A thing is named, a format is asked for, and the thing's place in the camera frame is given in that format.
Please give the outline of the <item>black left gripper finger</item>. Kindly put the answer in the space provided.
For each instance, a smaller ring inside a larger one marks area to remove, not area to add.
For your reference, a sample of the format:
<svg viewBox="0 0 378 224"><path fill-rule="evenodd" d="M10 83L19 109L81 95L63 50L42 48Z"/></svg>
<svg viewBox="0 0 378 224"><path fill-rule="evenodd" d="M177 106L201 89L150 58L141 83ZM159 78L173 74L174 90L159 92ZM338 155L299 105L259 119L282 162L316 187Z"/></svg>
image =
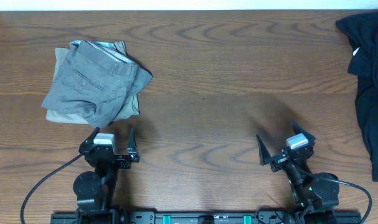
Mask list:
<svg viewBox="0 0 378 224"><path fill-rule="evenodd" d="M86 138L85 143L93 144L96 135L99 133L99 127L96 127L94 131Z"/></svg>
<svg viewBox="0 0 378 224"><path fill-rule="evenodd" d="M129 139L127 143L127 151L129 155L137 155L137 146L136 146L136 140L134 136L134 128L131 128Z"/></svg>

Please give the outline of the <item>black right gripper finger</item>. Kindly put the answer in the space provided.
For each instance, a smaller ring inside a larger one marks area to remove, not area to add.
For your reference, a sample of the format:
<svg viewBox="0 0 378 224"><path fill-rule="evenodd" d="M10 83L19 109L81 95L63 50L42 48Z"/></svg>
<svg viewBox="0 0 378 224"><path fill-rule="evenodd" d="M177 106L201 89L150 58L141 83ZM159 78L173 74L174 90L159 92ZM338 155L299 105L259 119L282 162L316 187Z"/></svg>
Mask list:
<svg viewBox="0 0 378 224"><path fill-rule="evenodd" d="M256 138L257 138L257 143L259 147L260 165L264 166L270 163L270 153L268 149L266 148L263 140L260 138L258 134L256 135Z"/></svg>
<svg viewBox="0 0 378 224"><path fill-rule="evenodd" d="M295 134L303 134L308 139L309 143L315 142L316 137L301 128L295 121L291 121L291 124Z"/></svg>

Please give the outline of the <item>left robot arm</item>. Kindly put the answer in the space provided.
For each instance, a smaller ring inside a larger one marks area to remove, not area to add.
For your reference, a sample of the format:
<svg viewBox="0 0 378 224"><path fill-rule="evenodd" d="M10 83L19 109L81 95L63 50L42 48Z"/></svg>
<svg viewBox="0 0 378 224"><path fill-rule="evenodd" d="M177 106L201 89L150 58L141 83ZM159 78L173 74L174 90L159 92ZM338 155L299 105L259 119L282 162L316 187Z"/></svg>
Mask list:
<svg viewBox="0 0 378 224"><path fill-rule="evenodd" d="M77 223L129 223L129 218L119 207L111 205L118 172L130 169L140 161L131 129L127 144L128 153L116 154L113 134L100 133L99 127L79 147L79 153L94 168L80 174L74 181L73 191L77 196Z"/></svg>

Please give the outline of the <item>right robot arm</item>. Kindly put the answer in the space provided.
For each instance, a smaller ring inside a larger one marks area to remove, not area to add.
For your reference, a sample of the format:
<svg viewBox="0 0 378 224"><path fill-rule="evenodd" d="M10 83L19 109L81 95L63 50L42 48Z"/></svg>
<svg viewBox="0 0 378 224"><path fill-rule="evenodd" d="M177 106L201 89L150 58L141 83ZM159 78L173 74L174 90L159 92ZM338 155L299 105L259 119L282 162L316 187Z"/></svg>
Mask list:
<svg viewBox="0 0 378 224"><path fill-rule="evenodd" d="M296 207L282 217L282 223L337 223L334 207L339 204L338 178L330 173L311 172L307 159L314 154L315 137L294 121L292 129L295 135L274 156L257 137L260 165L269 164L272 172L284 171L293 193Z"/></svg>

